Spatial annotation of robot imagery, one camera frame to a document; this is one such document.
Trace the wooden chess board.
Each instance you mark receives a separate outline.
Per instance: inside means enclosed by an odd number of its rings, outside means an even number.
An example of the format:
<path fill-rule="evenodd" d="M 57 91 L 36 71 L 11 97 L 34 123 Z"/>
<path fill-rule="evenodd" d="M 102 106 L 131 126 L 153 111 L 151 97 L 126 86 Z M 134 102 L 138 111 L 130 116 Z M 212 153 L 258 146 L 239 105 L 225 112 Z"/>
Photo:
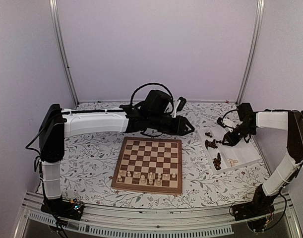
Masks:
<path fill-rule="evenodd" d="M 153 172 L 153 185 L 148 184 L 149 173 Z M 161 173 L 161 186 L 155 185 Z M 141 184 L 140 177 L 145 175 L 146 182 Z M 113 175 L 113 189 L 150 194 L 182 194 L 182 141 L 178 139 L 156 139 L 142 137 L 125 137 Z"/>

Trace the light queen piece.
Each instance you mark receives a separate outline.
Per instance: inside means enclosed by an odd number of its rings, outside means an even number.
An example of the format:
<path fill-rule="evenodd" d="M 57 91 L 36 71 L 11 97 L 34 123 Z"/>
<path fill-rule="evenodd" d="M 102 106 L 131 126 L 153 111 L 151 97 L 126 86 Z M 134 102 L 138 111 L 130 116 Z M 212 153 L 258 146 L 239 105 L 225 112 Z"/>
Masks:
<path fill-rule="evenodd" d="M 146 182 L 145 175 L 141 175 L 140 182 L 141 182 L 141 184 L 145 184 L 145 182 Z"/>

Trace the light king piece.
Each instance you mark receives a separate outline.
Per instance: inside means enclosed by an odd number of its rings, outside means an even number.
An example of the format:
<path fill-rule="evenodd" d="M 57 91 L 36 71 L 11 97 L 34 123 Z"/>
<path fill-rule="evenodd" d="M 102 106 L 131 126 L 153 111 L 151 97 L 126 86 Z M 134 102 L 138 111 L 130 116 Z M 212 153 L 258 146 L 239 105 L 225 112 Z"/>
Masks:
<path fill-rule="evenodd" d="M 152 176 L 149 176 L 148 177 L 148 184 L 149 185 L 153 185 L 154 181 L 153 181 L 153 177 Z"/>

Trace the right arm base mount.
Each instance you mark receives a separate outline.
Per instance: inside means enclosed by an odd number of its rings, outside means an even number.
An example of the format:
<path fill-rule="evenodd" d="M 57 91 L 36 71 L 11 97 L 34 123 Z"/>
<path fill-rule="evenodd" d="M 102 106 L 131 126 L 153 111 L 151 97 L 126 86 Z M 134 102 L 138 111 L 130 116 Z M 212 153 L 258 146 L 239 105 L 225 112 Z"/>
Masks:
<path fill-rule="evenodd" d="M 253 202 L 235 201 L 229 207 L 229 213 L 235 221 L 246 220 L 248 228 L 254 233 L 264 232 L 273 220 L 274 206 L 255 206 Z"/>

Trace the light bishop piece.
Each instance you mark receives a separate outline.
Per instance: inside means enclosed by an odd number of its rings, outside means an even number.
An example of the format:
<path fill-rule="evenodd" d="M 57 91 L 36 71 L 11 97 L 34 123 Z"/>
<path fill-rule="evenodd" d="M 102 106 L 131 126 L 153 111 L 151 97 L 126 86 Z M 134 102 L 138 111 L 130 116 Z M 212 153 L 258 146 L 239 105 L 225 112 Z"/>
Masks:
<path fill-rule="evenodd" d="M 160 178 L 155 180 L 155 185 L 156 186 L 161 186 L 161 179 Z"/>

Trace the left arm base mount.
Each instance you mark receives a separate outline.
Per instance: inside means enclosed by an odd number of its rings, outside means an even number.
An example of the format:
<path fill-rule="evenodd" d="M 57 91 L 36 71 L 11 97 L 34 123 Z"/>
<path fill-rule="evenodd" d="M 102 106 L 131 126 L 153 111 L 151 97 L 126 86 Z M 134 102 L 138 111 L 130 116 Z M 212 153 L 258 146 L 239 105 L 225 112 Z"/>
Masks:
<path fill-rule="evenodd" d="M 57 217 L 68 218 L 80 221 L 83 215 L 84 203 L 73 199 L 64 201 L 62 197 L 58 199 L 44 198 L 41 211 Z"/>

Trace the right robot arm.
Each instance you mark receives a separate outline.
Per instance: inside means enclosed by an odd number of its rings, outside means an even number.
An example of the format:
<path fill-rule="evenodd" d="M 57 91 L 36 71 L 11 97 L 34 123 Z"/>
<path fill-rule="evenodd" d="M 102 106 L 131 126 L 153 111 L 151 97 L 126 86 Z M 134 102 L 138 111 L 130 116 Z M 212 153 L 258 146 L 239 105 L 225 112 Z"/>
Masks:
<path fill-rule="evenodd" d="M 274 159 L 273 172 L 268 180 L 260 185 L 250 202 L 249 212 L 260 216 L 281 189 L 289 184 L 303 166 L 303 111 L 264 110 L 254 111 L 250 103 L 241 103 L 234 110 L 239 117 L 239 124 L 219 117 L 217 123 L 228 129 L 222 139 L 225 146 L 236 146 L 240 141 L 249 142 L 250 137 L 259 130 L 270 132 L 270 136 L 261 139 L 263 153 Z"/>

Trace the white plastic tray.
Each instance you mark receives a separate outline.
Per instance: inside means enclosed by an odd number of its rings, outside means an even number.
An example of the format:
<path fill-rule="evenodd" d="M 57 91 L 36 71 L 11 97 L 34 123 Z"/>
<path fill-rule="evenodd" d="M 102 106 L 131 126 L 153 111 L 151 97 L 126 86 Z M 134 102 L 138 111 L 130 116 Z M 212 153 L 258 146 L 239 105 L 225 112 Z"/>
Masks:
<path fill-rule="evenodd" d="M 220 174 L 223 172 L 229 172 L 234 169 L 239 169 L 248 165 L 252 165 L 254 163 L 257 163 L 261 160 L 261 156 L 256 150 L 256 148 L 253 146 L 251 142 L 245 143 L 244 141 L 240 141 L 236 146 L 225 146 L 225 145 L 218 145 L 218 151 L 221 154 L 221 169 L 219 171 L 215 170 L 213 166 L 212 159 L 210 157 L 209 152 L 205 148 L 204 142 L 206 139 L 208 140 L 222 140 L 224 134 L 227 131 L 221 127 L 206 127 L 204 129 L 199 129 L 196 134 L 199 138 L 200 144 L 203 147 L 204 153 L 208 159 L 208 162 L 210 164 L 210 167 L 214 174 Z M 228 159 L 235 159 L 238 160 L 239 163 L 231 167 Z"/>

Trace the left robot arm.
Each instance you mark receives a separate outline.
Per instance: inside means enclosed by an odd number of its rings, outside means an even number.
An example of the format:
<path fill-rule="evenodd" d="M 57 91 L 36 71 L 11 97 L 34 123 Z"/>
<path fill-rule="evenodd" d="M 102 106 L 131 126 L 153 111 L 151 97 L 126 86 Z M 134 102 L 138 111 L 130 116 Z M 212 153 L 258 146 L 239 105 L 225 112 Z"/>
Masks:
<path fill-rule="evenodd" d="M 153 129 L 161 134 L 184 136 L 195 128 L 184 116 L 177 115 L 186 104 L 183 97 L 174 103 L 170 92 L 151 90 L 146 99 L 113 109 L 71 110 L 60 104 L 49 107 L 37 135 L 26 145 L 38 140 L 38 158 L 41 162 L 43 195 L 48 200 L 47 207 L 55 214 L 62 215 L 66 204 L 61 201 L 60 165 L 64 156 L 64 140 L 74 136 L 117 132 L 144 133 Z"/>

